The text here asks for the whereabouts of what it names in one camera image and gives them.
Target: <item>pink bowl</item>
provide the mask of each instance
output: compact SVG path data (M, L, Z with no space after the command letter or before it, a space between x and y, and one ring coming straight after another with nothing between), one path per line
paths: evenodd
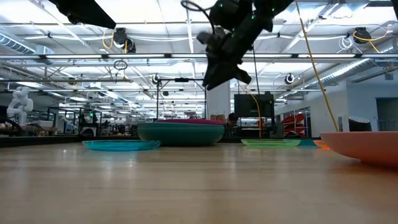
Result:
M222 123L221 121L213 121L207 119L166 119L166 120L157 120L156 122L224 125L224 123Z
M398 131L321 133L331 150L369 164L398 166Z

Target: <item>orange bowl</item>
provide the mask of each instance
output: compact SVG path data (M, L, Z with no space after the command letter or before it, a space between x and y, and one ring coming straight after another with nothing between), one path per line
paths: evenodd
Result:
M321 133L331 150L369 164L398 166L398 131Z
M327 146L322 140L314 140L313 143L316 144L319 148L330 149L329 146Z

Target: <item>white column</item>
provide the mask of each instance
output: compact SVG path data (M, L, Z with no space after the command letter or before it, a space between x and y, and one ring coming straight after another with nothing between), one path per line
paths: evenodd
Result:
M218 87L207 91L207 112L206 118L210 119L211 115L228 115L231 113L231 87L229 81Z

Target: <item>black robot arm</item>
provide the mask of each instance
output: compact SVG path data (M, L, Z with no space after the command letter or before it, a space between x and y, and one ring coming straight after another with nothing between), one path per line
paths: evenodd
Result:
M263 29L272 32L274 16L285 10L293 0L255 0L255 11L249 0L218 0L210 9L209 20L214 25L229 31L213 29L213 33L202 32L197 39L206 44L208 67L203 86L211 90L218 85L236 78L249 84L251 77L238 64ZM191 4L183 0L182 6Z

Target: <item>yellow cable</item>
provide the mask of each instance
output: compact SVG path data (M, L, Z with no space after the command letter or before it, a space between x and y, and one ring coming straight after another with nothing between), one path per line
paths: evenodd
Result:
M252 94L250 94L250 95L251 95L251 97L253 97L253 99L254 99L254 101L256 102L256 105L257 105L257 112L259 113L259 129L260 129L259 134L260 134L260 138L261 138L262 120L261 120L261 114L260 114L260 106L259 106L259 103L256 100L256 97L254 97Z
M114 31L112 32L111 46L107 46L107 45L105 44L105 34L106 34L106 30L104 31L104 35L102 36L102 44L104 45L104 47L105 47L106 49L111 49L112 46L113 46L113 34L114 34Z
M295 0L295 2L296 2L297 12L298 12L298 17L300 18L301 28L303 29L303 33L304 33L304 37L305 37L305 42L306 42L306 44L307 44L308 53L310 54L310 58L311 58L311 62L312 62L312 67L313 67L313 70L314 70L314 72L315 72L315 76L317 77L319 86L321 87L321 91L322 91L322 93L323 93L323 97L325 98L325 103L326 103L326 105L327 105L327 107L328 107L328 110L329 110L331 119L332 119L333 124L334 124L335 129L336 129L336 132L338 132L338 126L337 126L337 123L336 123L335 116L333 115L333 112L332 112L332 110L331 110L328 97L326 96L325 90L323 89L322 81L321 81L321 79L319 78L318 70L317 70L317 67L315 66L315 62L314 62L313 57L312 57L312 52L311 52L311 48L310 48L310 43L308 42L307 32L305 31L303 19L301 18L301 14L300 14L299 2L298 2L298 0Z
M369 43L372 45L373 49L374 49L377 53L380 53L380 51L376 48L376 46L375 46L371 41L369 41Z
M357 33L356 31L353 33L353 36L354 36L355 38L357 38L358 40L363 40L363 41L375 41L375 40L380 40L380 39L383 39L383 38L386 37L386 35L388 34L389 28L390 28L390 27L387 27L387 31L386 31L386 33L385 33L383 36L378 37L378 38L375 38L375 39L365 39L365 38L357 37L357 36L355 35L355 34Z

